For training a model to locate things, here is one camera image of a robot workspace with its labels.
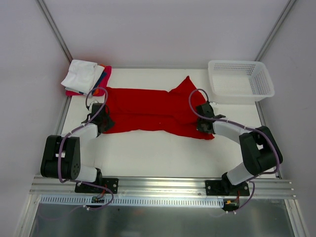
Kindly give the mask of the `red t shirt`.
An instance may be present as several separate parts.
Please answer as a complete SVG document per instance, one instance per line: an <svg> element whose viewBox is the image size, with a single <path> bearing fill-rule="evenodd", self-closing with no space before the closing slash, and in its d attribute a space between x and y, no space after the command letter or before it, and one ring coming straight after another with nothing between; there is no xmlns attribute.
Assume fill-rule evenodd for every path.
<svg viewBox="0 0 316 237"><path fill-rule="evenodd" d="M107 87L106 104L115 123L107 133L162 130L178 136L212 140L212 134L197 131L198 117L190 107L199 106L206 99L195 89L190 77L170 91Z"/></svg>

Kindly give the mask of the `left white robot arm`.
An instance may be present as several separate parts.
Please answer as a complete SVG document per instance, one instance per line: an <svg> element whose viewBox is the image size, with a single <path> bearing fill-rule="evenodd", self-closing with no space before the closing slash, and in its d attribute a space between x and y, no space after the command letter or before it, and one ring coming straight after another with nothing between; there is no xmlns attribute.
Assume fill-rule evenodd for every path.
<svg viewBox="0 0 316 237"><path fill-rule="evenodd" d="M92 105L78 128L65 135L50 135L46 139L40 174L61 181L83 182L81 188L97 193L102 190L103 178L99 168L81 163L81 149L115 125L109 107L102 103Z"/></svg>

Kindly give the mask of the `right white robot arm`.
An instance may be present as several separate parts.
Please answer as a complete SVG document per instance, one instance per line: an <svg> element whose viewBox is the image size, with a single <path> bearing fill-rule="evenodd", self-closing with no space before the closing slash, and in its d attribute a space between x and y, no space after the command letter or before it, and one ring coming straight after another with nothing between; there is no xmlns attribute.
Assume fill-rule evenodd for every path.
<svg viewBox="0 0 316 237"><path fill-rule="evenodd" d="M224 173L221 180L205 182L208 195L236 196L247 181L271 168L279 169L283 156L268 127L250 128L230 121L224 115L216 116L208 102L196 106L196 111L198 131L236 142L242 155L242 163Z"/></svg>

